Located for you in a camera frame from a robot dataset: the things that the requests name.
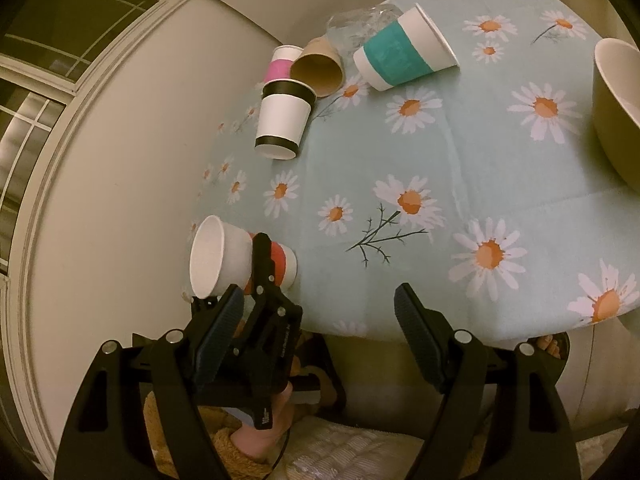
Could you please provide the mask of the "red banded paper cup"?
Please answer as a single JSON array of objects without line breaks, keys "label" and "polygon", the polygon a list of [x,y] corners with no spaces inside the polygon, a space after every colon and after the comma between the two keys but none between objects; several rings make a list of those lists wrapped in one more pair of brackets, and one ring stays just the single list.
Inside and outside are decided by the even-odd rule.
[{"label": "red banded paper cup", "polygon": [[217,216],[206,217],[196,230],[190,252],[189,276],[194,296],[221,296],[230,285],[238,285],[247,295],[254,238],[254,233]]}]

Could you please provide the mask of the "black banded paper cup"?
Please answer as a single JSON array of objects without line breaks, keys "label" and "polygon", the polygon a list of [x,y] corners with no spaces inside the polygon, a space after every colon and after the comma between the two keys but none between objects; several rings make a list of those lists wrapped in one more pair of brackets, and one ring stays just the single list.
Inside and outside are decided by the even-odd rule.
[{"label": "black banded paper cup", "polygon": [[297,157],[317,95],[295,79],[273,79],[262,88],[255,151],[265,158]]}]

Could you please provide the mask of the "brown kraft paper cup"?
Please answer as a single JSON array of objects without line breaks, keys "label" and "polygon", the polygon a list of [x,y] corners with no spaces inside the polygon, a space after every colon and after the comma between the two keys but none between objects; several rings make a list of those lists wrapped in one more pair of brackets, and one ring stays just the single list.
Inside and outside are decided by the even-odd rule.
[{"label": "brown kraft paper cup", "polygon": [[318,98],[330,96],[344,81],[341,57],[326,36],[308,42],[293,62],[290,75],[292,79],[308,84]]}]

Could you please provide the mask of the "pink banded paper cup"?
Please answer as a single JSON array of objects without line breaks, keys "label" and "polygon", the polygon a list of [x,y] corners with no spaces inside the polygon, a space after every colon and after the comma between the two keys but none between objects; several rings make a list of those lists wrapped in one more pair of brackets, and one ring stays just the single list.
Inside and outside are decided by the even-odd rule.
[{"label": "pink banded paper cup", "polygon": [[293,63],[300,57],[302,52],[303,49],[301,47],[292,46],[292,44],[276,47],[272,52],[272,57],[262,82],[266,84],[275,79],[288,78]]}]

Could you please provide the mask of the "clear plastic cup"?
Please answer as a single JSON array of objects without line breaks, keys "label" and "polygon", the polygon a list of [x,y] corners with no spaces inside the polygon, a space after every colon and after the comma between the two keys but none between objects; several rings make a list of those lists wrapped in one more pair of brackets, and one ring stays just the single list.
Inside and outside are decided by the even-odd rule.
[{"label": "clear plastic cup", "polygon": [[326,23],[326,38],[342,58],[348,58],[401,14],[398,6],[388,2],[337,13]]}]

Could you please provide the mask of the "teal banded paper cup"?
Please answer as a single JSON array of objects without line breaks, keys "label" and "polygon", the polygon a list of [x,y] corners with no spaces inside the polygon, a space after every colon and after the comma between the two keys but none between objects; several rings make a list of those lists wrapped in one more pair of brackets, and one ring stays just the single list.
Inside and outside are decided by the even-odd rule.
[{"label": "teal banded paper cup", "polygon": [[364,81],[379,92],[459,65],[419,3],[368,39],[352,59]]}]

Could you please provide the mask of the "daisy print tablecloth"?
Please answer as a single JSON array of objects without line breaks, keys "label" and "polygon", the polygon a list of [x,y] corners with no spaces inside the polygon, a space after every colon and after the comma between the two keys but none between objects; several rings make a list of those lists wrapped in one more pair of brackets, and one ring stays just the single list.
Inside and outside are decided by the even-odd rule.
[{"label": "daisy print tablecloth", "polygon": [[308,330],[396,339],[393,294],[487,340],[639,305],[639,197],[591,122],[598,33],[561,0],[420,6],[459,64],[385,92],[354,68],[297,157],[254,147],[259,93],[219,128],[191,226],[266,233],[297,259]]}]

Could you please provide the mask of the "beige ceramic mug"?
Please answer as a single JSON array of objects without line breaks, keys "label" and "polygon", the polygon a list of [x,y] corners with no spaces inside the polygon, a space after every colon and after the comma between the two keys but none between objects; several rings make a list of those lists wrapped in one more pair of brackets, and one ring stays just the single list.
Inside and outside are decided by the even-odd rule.
[{"label": "beige ceramic mug", "polygon": [[616,38],[594,47],[592,122],[613,168],[639,192],[639,50]]}]

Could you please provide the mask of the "window with white frame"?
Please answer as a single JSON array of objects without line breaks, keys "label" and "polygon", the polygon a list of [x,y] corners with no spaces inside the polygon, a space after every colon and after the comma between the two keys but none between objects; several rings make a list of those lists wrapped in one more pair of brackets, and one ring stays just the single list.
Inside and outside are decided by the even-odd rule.
[{"label": "window with white frame", "polygon": [[35,164],[66,106],[136,29],[186,0],[22,0],[1,34],[1,270]]}]

